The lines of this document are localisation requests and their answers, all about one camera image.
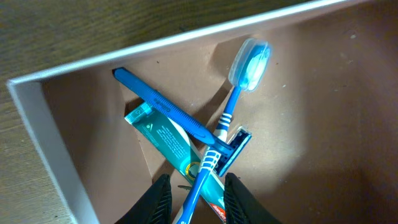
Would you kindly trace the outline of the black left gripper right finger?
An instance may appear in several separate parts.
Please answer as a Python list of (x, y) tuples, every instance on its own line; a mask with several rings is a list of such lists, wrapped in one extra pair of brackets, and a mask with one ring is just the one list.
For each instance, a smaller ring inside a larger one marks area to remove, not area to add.
[(234, 173), (227, 173), (224, 182), (226, 223), (281, 224), (268, 212)]

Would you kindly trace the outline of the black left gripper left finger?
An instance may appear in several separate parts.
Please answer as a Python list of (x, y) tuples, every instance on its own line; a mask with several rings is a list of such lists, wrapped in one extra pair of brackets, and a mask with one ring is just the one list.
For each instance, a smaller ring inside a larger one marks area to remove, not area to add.
[(170, 224), (171, 213), (170, 176), (162, 174), (115, 224)]

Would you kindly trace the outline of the teal white toothpaste tube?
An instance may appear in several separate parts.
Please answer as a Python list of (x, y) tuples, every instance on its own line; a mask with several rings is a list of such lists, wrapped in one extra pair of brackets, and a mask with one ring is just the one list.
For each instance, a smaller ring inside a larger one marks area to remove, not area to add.
[[(181, 126), (146, 102), (128, 112), (124, 119), (134, 126), (190, 185), (194, 183), (202, 155)], [(224, 223), (224, 185), (215, 173), (211, 173), (203, 184), (200, 195)]]

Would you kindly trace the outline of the blue disposable razor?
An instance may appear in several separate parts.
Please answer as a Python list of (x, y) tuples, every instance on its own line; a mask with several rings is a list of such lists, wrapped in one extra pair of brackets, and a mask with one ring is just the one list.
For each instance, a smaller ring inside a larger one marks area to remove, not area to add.
[(142, 81), (135, 74), (131, 73), (124, 67), (112, 70), (113, 76), (117, 81), (122, 83), (136, 95), (148, 102), (156, 110), (166, 115), (177, 124), (179, 124), (186, 132), (190, 133), (195, 139), (210, 146), (221, 154), (214, 170), (219, 177), (225, 175), (232, 163), (239, 156), (246, 144), (252, 138), (252, 134), (241, 128), (234, 135), (229, 143), (222, 141), (209, 131), (204, 125), (199, 123), (194, 117), (184, 112), (178, 106), (173, 104), (169, 99), (153, 89), (147, 83)]

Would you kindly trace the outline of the blue white toothbrush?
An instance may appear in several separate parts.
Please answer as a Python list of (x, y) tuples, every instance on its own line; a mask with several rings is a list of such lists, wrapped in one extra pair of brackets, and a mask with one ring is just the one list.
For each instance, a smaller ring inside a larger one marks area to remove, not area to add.
[[(228, 75), (228, 80), (234, 88), (214, 131), (220, 140), (226, 141), (228, 128), (240, 93), (242, 91), (254, 91), (258, 87), (270, 57), (271, 47), (266, 41), (249, 38), (243, 42), (233, 60)], [(201, 188), (208, 177), (214, 173), (222, 177), (250, 139), (251, 134), (244, 128), (239, 128), (229, 141), (233, 145), (233, 151), (230, 154), (222, 154), (219, 149), (212, 147), (205, 149), (196, 179), (181, 209), (174, 218), (174, 223), (190, 223)]]

